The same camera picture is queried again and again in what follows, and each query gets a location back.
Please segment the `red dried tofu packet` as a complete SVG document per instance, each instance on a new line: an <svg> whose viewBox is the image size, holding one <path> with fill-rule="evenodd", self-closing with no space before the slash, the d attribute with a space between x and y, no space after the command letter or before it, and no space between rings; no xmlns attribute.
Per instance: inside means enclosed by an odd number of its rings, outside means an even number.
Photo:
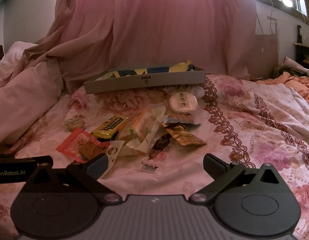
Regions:
<svg viewBox="0 0 309 240"><path fill-rule="evenodd" d="M76 128L56 150L79 163L85 163L99 154L106 153L110 142L100 142L92 134Z"/></svg>

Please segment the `yellow snack bar packet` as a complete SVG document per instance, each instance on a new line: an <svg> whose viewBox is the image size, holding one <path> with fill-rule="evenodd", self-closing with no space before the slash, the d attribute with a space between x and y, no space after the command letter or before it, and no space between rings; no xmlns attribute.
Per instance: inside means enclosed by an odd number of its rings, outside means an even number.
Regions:
<svg viewBox="0 0 309 240"><path fill-rule="evenodd" d="M127 118L124 116L112 116L99 127L92 130L91 134L97 139L110 140L126 122Z"/></svg>

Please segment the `small green pastry packet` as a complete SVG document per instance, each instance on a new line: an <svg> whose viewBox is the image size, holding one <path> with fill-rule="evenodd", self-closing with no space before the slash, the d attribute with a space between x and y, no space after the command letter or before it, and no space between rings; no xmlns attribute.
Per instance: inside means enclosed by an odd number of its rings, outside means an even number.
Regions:
<svg viewBox="0 0 309 240"><path fill-rule="evenodd" d="M85 129L86 122L82 116L75 116L73 118L65 120L63 127L66 131L73 132L77 128Z"/></svg>

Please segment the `gold foil snack packet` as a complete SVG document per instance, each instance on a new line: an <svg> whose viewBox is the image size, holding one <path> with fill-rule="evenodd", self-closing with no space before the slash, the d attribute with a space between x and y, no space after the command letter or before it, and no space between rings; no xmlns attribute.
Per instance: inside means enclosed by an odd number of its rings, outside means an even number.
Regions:
<svg viewBox="0 0 309 240"><path fill-rule="evenodd" d="M182 146L206 145L207 143L197 136L191 134L182 125L171 125L166 127L167 132Z"/></svg>

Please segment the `orange bread packet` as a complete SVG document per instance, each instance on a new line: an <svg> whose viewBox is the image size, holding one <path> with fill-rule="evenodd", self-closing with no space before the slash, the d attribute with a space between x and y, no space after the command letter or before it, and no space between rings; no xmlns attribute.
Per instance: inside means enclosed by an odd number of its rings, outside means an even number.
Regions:
<svg viewBox="0 0 309 240"><path fill-rule="evenodd" d="M128 119L119 132L118 139L124 141L121 155L146 154L156 133L161 127L166 107L146 107Z"/></svg>

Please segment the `sausage snack blue packet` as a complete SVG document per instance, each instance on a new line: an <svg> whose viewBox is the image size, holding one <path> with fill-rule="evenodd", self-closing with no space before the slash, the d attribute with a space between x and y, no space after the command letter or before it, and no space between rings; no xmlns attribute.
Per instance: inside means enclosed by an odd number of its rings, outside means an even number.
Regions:
<svg viewBox="0 0 309 240"><path fill-rule="evenodd" d="M175 125L175 124L196 126L196 125L200 125L201 121L192 114L172 113L164 117L163 119L164 127Z"/></svg>

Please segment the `dark dried plum packet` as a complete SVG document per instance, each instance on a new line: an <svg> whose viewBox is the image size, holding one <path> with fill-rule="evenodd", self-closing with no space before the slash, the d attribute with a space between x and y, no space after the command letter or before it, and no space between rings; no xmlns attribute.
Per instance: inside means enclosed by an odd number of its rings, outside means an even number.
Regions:
<svg viewBox="0 0 309 240"><path fill-rule="evenodd" d="M171 134L166 133L162 135L153 145L153 147L150 149L149 152L149 159L155 158L159 153L162 152L163 149L166 148L166 146L169 145L171 141Z"/></svg>

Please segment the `round white rice cracker pack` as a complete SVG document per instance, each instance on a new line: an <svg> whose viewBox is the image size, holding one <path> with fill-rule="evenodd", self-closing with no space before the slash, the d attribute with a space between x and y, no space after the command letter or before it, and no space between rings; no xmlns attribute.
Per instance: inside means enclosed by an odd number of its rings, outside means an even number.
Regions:
<svg viewBox="0 0 309 240"><path fill-rule="evenodd" d="M190 114L199 109L197 98L189 92L176 92L169 100L173 111L182 114Z"/></svg>

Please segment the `floral pink quilt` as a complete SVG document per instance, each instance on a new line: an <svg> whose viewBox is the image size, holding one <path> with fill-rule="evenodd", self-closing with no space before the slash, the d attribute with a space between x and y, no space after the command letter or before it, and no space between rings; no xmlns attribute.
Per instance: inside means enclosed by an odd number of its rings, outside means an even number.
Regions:
<svg viewBox="0 0 309 240"><path fill-rule="evenodd" d="M309 105L284 85L263 85L224 75L207 75L201 86L175 86L87 94L79 88L61 96L10 149L17 158L51 155L55 167L71 158L56 148L68 136L64 120L80 114L92 131L108 118L128 117L148 106L168 105L172 94L186 91L197 97L200 126L194 135L201 147L183 147L175 140L154 162L155 172L141 169L143 155L123 156L101 183L122 196L127 194L183 194L189 196L211 182L202 167L212 153L227 163L247 167L271 163L284 178L301 206L297 239L309 239Z"/></svg>

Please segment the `pink folded duvet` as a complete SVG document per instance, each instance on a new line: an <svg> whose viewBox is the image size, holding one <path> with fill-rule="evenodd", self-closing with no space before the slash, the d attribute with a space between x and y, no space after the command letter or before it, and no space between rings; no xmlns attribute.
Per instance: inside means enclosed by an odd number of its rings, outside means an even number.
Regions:
<svg viewBox="0 0 309 240"><path fill-rule="evenodd" d="M0 83L8 78L33 43L17 41L0 60ZM0 87L0 144L14 144L61 96L57 59L40 62Z"/></svg>

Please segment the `grey cardboard tray box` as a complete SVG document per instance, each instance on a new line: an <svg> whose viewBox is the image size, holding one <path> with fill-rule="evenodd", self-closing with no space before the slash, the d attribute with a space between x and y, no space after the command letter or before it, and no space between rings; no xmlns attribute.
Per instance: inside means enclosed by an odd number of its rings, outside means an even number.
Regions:
<svg viewBox="0 0 309 240"><path fill-rule="evenodd" d="M197 85L205 83L206 72L193 64L138 69L107 70L84 83L87 94L156 86Z"/></svg>

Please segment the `orange cloth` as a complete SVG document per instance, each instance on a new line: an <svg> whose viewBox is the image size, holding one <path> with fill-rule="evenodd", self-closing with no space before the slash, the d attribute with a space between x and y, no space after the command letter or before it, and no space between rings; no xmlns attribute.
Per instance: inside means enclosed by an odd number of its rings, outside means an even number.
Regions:
<svg viewBox="0 0 309 240"><path fill-rule="evenodd" d="M258 80L256 83L263 85L283 84L287 88L293 88L309 105L309 78L292 76L288 72L275 79Z"/></svg>

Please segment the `dark wooden side table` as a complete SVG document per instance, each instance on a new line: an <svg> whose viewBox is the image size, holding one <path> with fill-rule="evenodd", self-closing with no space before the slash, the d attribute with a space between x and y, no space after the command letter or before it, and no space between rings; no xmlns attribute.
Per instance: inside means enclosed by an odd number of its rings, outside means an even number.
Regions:
<svg viewBox="0 0 309 240"><path fill-rule="evenodd" d="M297 25L296 62L306 69L309 69L309 45L302 43L302 26Z"/></svg>

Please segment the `pink curtain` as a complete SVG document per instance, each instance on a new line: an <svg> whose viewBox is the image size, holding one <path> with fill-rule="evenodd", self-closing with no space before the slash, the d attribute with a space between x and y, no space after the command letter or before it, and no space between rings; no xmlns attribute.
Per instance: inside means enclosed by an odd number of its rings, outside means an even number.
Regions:
<svg viewBox="0 0 309 240"><path fill-rule="evenodd" d="M12 77L57 58L69 93L106 69L192 63L247 77L255 0L57 0L42 42Z"/></svg>

